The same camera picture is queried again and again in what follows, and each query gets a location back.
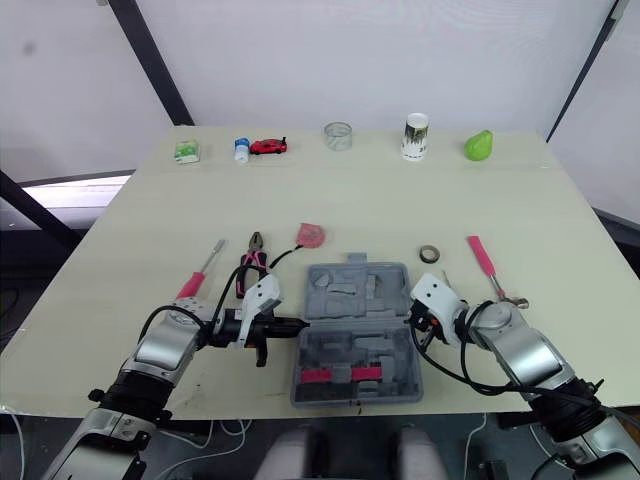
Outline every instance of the gray tool case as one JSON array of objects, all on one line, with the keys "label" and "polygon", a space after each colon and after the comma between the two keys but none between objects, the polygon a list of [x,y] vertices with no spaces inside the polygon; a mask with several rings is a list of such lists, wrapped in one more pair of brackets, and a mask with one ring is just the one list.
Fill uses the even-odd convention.
[{"label": "gray tool case", "polygon": [[409,403],[422,398],[411,341],[409,275],[401,263],[309,267],[306,320],[298,335],[291,403],[295,407]]}]

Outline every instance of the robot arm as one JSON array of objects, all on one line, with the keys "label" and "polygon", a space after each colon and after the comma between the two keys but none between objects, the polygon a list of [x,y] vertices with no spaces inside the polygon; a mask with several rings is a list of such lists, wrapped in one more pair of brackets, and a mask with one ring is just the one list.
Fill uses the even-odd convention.
[{"label": "robot arm", "polygon": [[[458,346],[468,326],[469,341],[493,352],[513,385],[597,402],[595,388],[576,377],[549,339],[529,327],[512,303],[469,308],[430,274],[422,277],[411,296],[415,303],[409,322],[427,333],[420,348],[425,349],[434,337]],[[640,479],[640,447],[615,417],[598,408],[599,403],[585,406],[536,393],[521,395],[551,435],[560,456],[576,470],[577,478]]]},{"label": "robot arm", "polygon": [[206,328],[184,313],[168,311],[138,343],[107,392],[89,394],[99,406],[80,423],[43,479],[140,479],[146,465],[138,453],[171,417],[164,407],[200,347],[207,343],[226,347],[232,342],[238,347],[255,346],[257,364],[264,366],[267,338],[295,337],[307,326],[298,319],[274,317],[273,309],[281,301],[273,275],[247,291],[241,309],[226,310],[213,325],[212,305],[196,297],[176,300],[175,306],[196,315]]}]

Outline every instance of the white table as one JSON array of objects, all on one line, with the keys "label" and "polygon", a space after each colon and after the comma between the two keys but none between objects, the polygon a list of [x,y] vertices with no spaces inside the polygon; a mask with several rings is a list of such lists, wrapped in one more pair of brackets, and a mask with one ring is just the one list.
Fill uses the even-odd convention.
[{"label": "white table", "polygon": [[[497,133],[492,158],[466,160],[472,132],[430,132],[428,156],[403,161],[399,132],[360,132],[353,148],[328,150],[319,132],[179,127],[113,200],[60,270],[1,358],[0,406],[34,415],[84,416],[87,393],[107,388],[135,347],[145,318],[170,302],[219,238],[227,245],[201,289],[216,302],[262,232],[270,258],[293,246],[300,222],[323,225],[325,245],[277,267],[285,292],[279,315],[303,312],[306,266],[403,262],[412,282],[445,269],[471,302],[494,298],[465,237],[478,234],[509,294],[526,296],[542,330],[580,376],[604,377],[600,398],[640,403],[636,301],[640,282],[572,181],[534,133]],[[287,136],[289,151],[232,159],[233,140]],[[201,162],[176,165],[176,141],[196,138]],[[418,260],[419,245],[442,252]],[[237,304],[230,298],[228,305]],[[423,363],[424,399],[409,405],[295,409],[289,402],[295,340],[270,340],[266,368],[252,350],[200,351],[168,408],[174,418],[282,418],[526,410],[516,394],[480,396]],[[458,368],[458,351],[432,354]],[[502,383],[493,356],[469,349],[472,375]]]}]

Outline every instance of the white cup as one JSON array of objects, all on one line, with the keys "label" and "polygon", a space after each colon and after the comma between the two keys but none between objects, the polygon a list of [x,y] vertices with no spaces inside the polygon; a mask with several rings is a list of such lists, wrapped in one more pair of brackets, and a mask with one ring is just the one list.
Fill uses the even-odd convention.
[{"label": "white cup", "polygon": [[419,162],[427,152],[429,117],[424,113],[410,113],[402,137],[402,158]]}]

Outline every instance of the tool case lid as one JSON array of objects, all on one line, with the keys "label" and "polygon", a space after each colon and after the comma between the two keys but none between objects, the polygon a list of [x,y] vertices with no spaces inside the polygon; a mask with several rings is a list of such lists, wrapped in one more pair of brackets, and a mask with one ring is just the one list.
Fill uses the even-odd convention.
[{"label": "tool case lid", "polygon": [[405,318],[411,307],[407,267],[394,262],[367,262],[366,253],[350,253],[347,263],[309,267],[305,318],[375,320]]}]

